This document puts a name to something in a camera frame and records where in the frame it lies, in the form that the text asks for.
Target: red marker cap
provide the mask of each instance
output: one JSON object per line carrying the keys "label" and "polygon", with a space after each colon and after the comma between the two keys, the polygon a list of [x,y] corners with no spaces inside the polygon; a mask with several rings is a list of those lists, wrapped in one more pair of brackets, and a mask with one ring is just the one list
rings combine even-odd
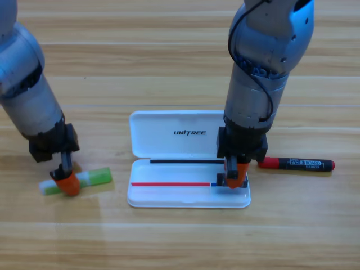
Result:
{"label": "red marker cap", "polygon": [[265,157],[263,162],[258,162],[260,168],[278,169],[279,168],[278,157]]}

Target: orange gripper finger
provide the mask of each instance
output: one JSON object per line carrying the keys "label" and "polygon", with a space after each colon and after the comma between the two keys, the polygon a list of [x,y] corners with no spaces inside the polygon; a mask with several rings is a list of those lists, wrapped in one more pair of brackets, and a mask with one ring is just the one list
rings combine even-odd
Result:
{"label": "orange gripper finger", "polygon": [[75,173],[62,180],[55,180],[58,188],[69,196],[76,196],[80,192],[80,182]]}
{"label": "orange gripper finger", "polygon": [[226,182],[229,188],[237,188],[242,185],[246,178],[246,173],[248,172],[249,163],[241,163],[237,165],[238,178],[237,179],[226,179]]}

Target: case lid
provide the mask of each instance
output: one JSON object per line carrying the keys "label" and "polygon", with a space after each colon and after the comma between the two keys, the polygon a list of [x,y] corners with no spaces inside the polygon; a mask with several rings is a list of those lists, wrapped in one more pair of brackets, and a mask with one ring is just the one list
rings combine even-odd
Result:
{"label": "case lid", "polygon": [[216,159],[224,111],[136,111],[130,118],[138,158]]}

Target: red line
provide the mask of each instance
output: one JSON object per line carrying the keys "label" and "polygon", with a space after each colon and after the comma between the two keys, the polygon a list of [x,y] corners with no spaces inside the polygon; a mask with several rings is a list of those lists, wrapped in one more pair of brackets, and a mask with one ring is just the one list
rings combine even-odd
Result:
{"label": "red line", "polygon": [[135,182],[135,183],[131,183],[132,186],[136,186],[136,187],[193,187],[193,186],[197,186],[197,187],[209,187],[210,183],[184,183],[184,182],[178,182],[178,183],[170,183],[170,182]]}

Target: black line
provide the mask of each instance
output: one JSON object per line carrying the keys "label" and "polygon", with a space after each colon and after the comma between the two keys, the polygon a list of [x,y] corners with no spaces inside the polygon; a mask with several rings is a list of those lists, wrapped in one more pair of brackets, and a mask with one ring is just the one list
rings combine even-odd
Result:
{"label": "black line", "polygon": [[224,160],[201,160],[201,159],[151,159],[150,163],[165,164],[224,164]]}

